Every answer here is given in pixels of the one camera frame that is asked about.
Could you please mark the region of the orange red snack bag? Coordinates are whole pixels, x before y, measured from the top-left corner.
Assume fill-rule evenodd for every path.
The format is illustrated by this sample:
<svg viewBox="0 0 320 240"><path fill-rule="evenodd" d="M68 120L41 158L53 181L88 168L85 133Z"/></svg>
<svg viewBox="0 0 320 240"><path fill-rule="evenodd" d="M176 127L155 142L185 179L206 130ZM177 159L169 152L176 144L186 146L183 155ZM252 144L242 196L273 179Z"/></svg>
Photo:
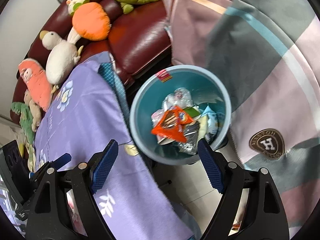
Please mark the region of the orange red snack bag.
<svg viewBox="0 0 320 240"><path fill-rule="evenodd" d="M187 142L183 129L193 122L193 118L178 106L172 106L164 112L163 116L151 130L153 135L159 135L177 142Z"/></svg>

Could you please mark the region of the blue plastic trash bin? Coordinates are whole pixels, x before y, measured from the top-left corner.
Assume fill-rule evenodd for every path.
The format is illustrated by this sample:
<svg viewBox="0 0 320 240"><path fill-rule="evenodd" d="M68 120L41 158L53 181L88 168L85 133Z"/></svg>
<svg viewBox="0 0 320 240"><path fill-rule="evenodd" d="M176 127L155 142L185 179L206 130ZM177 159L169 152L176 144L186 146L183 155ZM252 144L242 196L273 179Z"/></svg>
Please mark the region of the blue plastic trash bin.
<svg viewBox="0 0 320 240"><path fill-rule="evenodd" d="M169 67L138 90L130 111L134 142L149 158L166 165L193 164L204 139L220 149L227 144L231 100L212 72L197 66Z"/></svg>

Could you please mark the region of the light blue milk carton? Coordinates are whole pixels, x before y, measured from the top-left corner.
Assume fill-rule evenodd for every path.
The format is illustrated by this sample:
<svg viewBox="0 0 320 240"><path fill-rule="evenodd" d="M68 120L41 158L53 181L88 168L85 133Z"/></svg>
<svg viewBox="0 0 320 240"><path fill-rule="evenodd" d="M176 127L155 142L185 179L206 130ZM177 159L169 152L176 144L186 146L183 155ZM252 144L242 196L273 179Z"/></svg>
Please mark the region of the light blue milk carton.
<svg viewBox="0 0 320 240"><path fill-rule="evenodd" d="M221 131L225 114L222 112L215 112L211 109L210 105L207 105L201 114L201 117L207 118L207 131L204 136L208 143L212 143Z"/></svg>

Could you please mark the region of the green crocodile plush toy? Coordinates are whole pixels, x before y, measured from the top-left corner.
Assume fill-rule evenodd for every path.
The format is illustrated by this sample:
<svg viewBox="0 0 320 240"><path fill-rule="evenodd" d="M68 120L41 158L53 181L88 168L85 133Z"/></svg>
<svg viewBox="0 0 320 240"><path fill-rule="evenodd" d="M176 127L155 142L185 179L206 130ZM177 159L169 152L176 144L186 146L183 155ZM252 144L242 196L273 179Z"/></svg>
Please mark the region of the green crocodile plush toy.
<svg viewBox="0 0 320 240"><path fill-rule="evenodd" d="M30 108L22 102L13 102L11 104L11 110L20 116L20 126L24 131L24 134L27 138L26 148L28 151L28 167L30 171L35 170L35 149L34 149L34 139L35 132L32 130L33 116L30 111Z"/></svg>

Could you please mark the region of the crumpled clear plastic bottle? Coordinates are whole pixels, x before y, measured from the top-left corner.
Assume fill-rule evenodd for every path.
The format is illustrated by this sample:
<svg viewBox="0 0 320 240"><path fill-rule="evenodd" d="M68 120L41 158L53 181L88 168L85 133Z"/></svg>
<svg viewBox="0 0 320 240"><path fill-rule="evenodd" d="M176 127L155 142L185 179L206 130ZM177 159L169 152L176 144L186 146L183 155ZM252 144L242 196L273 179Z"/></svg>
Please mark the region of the crumpled clear plastic bottle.
<svg viewBox="0 0 320 240"><path fill-rule="evenodd" d="M172 106L178 106L181 109L193 107L194 103L191 93L186 88L178 88L173 93L168 94L162 102L162 109L167 111Z"/></svg>

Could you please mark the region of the beige small plush toy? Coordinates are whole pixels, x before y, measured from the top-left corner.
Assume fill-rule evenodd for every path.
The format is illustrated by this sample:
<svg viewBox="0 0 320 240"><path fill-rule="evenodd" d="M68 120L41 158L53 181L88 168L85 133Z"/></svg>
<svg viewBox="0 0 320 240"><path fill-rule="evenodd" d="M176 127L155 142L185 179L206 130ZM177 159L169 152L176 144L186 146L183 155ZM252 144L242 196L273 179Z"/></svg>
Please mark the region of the beige small plush toy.
<svg viewBox="0 0 320 240"><path fill-rule="evenodd" d="M36 132L42 120L42 113L40 107L31 98L29 90L26 90L24 93L24 103L29 107L33 117L31 129Z"/></svg>

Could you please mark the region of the red sticker on bin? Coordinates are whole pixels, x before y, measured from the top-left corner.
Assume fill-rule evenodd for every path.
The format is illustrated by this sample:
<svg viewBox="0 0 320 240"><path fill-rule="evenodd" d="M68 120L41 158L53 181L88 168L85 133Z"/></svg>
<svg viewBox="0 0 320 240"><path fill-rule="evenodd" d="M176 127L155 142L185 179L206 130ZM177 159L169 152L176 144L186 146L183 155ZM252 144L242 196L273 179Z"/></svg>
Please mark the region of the red sticker on bin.
<svg viewBox="0 0 320 240"><path fill-rule="evenodd" d="M172 75L166 69L163 69L157 72L156 76L162 83L172 79Z"/></svg>

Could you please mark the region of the pink salmon plush toy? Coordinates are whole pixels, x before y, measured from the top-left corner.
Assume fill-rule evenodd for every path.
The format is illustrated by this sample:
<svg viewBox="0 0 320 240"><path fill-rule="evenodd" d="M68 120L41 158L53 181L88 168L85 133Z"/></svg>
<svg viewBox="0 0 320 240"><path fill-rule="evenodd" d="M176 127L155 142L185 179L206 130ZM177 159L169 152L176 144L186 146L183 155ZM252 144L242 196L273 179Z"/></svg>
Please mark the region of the pink salmon plush toy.
<svg viewBox="0 0 320 240"><path fill-rule="evenodd" d="M27 85L33 101L39 105L44 112L48 111L52 102L53 86L48 82L46 71L35 60L27 58L18 65L20 77Z"/></svg>

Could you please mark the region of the white duck plush toy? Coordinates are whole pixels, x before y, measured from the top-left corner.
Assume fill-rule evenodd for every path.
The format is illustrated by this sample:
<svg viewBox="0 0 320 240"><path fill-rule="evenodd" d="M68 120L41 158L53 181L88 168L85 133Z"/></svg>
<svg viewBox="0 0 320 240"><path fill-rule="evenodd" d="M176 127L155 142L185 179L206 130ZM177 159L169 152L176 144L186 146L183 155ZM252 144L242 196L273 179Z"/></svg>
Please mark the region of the white duck plush toy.
<svg viewBox="0 0 320 240"><path fill-rule="evenodd" d="M84 46L79 49L54 31L43 30L39 34L44 48L50 51L46 63L46 77L52 85L65 81L73 67L78 64Z"/></svg>

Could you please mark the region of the plaid pink grey blanket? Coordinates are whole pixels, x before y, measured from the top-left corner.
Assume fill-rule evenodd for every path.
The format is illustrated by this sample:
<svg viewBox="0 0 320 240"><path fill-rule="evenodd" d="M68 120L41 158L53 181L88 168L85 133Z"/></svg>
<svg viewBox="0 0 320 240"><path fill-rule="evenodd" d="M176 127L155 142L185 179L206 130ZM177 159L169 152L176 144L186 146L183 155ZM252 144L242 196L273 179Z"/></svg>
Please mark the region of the plaid pink grey blanket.
<svg viewBox="0 0 320 240"><path fill-rule="evenodd" d="M242 165L267 168L290 238L319 204L319 16L310 0L163 0L172 62L206 68L231 100Z"/></svg>

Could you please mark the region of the dark red leather sofa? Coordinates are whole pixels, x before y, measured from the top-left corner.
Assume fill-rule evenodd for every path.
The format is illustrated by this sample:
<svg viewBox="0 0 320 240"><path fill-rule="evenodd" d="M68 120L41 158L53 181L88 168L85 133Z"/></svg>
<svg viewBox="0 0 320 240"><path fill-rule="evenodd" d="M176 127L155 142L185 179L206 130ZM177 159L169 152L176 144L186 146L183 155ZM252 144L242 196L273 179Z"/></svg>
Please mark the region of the dark red leather sofa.
<svg viewBox="0 0 320 240"><path fill-rule="evenodd" d="M115 0L91 1L102 5L111 20L111 30L106 40L92 42L82 38L78 41L77 47L84 45L78 64L94 54L110 52L115 60L115 71L123 82L130 108L142 84L153 74L171 65L171 43L164 30L167 19L165 7L162 1L158 1L140 5L124 15ZM72 18L64 2L41 30L52 30L66 38L71 27ZM50 51L42 46L39 33L24 59L35 59L45 68Z"/></svg>

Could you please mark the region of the orange carrot plush toy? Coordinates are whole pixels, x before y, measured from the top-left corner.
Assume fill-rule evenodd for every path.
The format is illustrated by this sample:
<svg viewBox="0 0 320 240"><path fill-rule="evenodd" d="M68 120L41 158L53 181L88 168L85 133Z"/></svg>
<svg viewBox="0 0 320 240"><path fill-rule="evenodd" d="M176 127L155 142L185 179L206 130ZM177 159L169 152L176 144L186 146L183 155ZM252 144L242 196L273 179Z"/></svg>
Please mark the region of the orange carrot plush toy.
<svg viewBox="0 0 320 240"><path fill-rule="evenodd" d="M90 0L67 0L72 28L67 41L76 44L81 38L90 41L105 40L111 29L110 18L103 7Z"/></svg>

